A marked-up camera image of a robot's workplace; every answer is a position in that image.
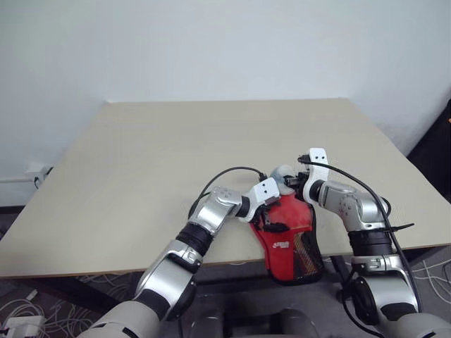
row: white wall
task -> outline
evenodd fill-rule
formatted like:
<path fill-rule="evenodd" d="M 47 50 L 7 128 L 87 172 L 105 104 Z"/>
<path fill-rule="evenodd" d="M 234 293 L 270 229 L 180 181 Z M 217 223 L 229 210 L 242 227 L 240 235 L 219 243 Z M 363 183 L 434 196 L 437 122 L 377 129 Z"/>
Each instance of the white wall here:
<path fill-rule="evenodd" d="M 347 96 L 406 154 L 450 94 L 450 35 L 448 0 L 2 1 L 0 177 L 56 163 L 103 101 Z"/>

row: red bag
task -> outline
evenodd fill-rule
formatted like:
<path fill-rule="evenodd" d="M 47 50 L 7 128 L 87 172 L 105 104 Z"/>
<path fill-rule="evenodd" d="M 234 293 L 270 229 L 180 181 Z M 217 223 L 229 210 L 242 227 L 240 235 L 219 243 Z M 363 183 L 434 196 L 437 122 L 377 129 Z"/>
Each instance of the red bag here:
<path fill-rule="evenodd" d="M 313 207 L 281 196 L 251 227 L 265 251 L 266 269 L 281 284 L 306 284 L 319 280 L 324 265 L 316 242 Z"/>

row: white logo on bag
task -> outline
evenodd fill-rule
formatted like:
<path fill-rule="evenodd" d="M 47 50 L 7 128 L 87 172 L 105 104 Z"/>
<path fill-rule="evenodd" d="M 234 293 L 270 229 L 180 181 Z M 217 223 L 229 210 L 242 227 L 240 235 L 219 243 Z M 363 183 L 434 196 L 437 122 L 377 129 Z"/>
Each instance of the white logo on bag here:
<path fill-rule="evenodd" d="M 282 248 L 282 249 L 286 249 L 290 246 L 289 242 L 276 242 L 273 244 L 273 248 Z"/>

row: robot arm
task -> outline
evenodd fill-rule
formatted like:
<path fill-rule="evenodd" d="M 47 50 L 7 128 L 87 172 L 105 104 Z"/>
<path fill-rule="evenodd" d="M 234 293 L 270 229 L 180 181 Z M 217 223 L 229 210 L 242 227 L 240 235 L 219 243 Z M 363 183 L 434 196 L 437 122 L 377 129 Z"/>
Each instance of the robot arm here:
<path fill-rule="evenodd" d="M 278 197 L 273 178 L 243 195 L 224 187 L 214 188 L 178 236 L 144 272 L 135 298 L 112 308 L 79 337 L 157 337 L 162 320 L 178 318 L 192 303 L 196 289 L 193 276 L 226 219 L 238 217 L 249 222 L 258 207 L 272 204 Z"/>
<path fill-rule="evenodd" d="M 324 149 L 310 149 L 299 161 L 327 165 Z M 308 165 L 298 177 L 285 177 L 285 184 L 298 189 L 298 196 L 331 211 L 343 221 L 354 253 L 344 293 L 352 297 L 357 317 L 373 325 L 384 337 L 450 337 L 451 325 L 426 313 L 419 313 L 411 282 L 401 258 L 392 249 L 380 208 L 372 195 L 328 180 L 328 169 Z M 385 212 L 388 205 L 379 198 Z"/>

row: table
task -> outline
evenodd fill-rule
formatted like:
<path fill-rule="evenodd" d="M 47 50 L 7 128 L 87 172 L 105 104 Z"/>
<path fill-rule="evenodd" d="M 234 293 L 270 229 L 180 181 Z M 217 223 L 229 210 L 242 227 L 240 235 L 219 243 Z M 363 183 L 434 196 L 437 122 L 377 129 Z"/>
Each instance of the table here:
<path fill-rule="evenodd" d="M 392 206 L 403 248 L 451 242 L 450 205 L 347 99 L 106 104 L 0 241 L 0 277 L 144 270 L 184 226 L 217 172 L 297 165 L 310 147 Z M 348 182 L 332 173 L 330 178 Z M 217 183 L 247 191 L 253 173 Z M 317 208 L 324 256 L 351 252 L 340 219 Z M 259 260 L 249 225 L 226 223 L 206 263 Z"/>

